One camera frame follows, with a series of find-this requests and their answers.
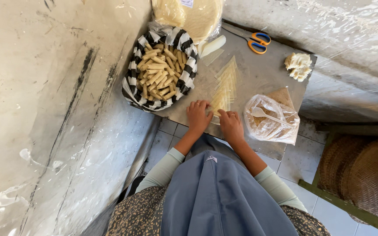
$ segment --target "white plastic spoon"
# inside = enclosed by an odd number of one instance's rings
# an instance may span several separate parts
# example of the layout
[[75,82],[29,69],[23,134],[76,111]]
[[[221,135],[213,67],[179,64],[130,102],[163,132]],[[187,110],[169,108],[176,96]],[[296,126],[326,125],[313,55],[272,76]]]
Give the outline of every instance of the white plastic spoon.
[[263,110],[262,110],[261,108],[258,108],[258,107],[254,107],[254,108],[253,108],[253,110],[252,110],[252,115],[255,116],[255,117],[267,117],[267,118],[269,118],[269,119],[271,119],[271,120],[274,120],[274,121],[276,121],[276,122],[279,122],[279,123],[281,123],[281,124],[284,124],[284,125],[286,125],[286,126],[289,126],[289,127],[291,127],[291,128],[294,128],[294,125],[291,125],[291,124],[289,124],[289,123],[287,123],[287,122],[285,122],[285,121],[282,121],[282,120],[280,120],[280,119],[278,119],[278,118],[275,118],[275,117],[273,117],[273,116],[266,115],[265,112],[263,112]]

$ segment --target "label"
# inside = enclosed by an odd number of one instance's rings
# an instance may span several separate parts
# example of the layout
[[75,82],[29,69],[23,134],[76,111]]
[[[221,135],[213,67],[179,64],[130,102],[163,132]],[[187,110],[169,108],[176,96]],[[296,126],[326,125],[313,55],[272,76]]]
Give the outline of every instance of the label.
[[180,0],[182,2],[182,4],[186,7],[190,7],[192,8],[193,7],[193,0]]

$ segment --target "concrete wall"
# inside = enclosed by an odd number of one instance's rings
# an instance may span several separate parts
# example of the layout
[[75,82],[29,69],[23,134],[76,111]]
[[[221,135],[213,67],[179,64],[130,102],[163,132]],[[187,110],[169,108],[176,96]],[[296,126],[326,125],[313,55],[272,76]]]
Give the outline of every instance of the concrete wall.
[[120,82],[150,9],[0,0],[0,236],[79,235],[142,164],[158,120]]
[[224,18],[319,56],[300,114],[378,121],[378,0],[227,0]]

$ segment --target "metal table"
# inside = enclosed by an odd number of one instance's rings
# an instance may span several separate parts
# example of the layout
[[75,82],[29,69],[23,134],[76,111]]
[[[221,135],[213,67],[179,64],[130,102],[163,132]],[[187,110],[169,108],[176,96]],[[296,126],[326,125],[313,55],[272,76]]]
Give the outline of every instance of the metal table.
[[[291,53],[304,53],[303,51],[272,41],[267,46],[266,53],[258,55],[250,50],[244,38],[224,29],[221,29],[220,35],[225,35],[227,39],[222,47],[224,52],[208,67],[201,60],[198,60],[198,72],[194,80],[195,89],[192,89],[188,96],[180,98],[170,108],[154,112],[154,114],[189,126],[186,118],[186,107],[189,106],[191,101],[198,99],[211,101],[212,96],[215,94],[214,88],[218,84],[214,75],[225,66],[233,55],[236,57],[242,80],[238,81],[236,85],[237,98],[231,104],[231,110],[237,111],[242,120],[244,120],[244,105],[252,96],[267,94],[282,87],[288,88],[294,108],[297,112],[299,111],[311,73],[303,82],[297,82],[297,80],[289,76],[284,61]],[[313,68],[317,57],[310,55],[310,58],[312,60],[311,68]],[[223,139],[219,125],[210,123],[205,133]],[[287,146],[286,143],[259,141],[248,135],[246,127],[244,133],[244,138],[255,152],[282,160]]]

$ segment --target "woven basket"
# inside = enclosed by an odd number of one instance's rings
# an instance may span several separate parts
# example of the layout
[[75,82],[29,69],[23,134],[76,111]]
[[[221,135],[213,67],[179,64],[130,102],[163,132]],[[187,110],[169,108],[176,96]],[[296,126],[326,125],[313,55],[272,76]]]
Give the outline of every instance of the woven basket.
[[321,188],[342,199],[341,177],[372,137],[345,135],[334,140],[322,154],[319,165]]
[[354,205],[378,216],[378,140],[371,142],[352,165],[346,194]]

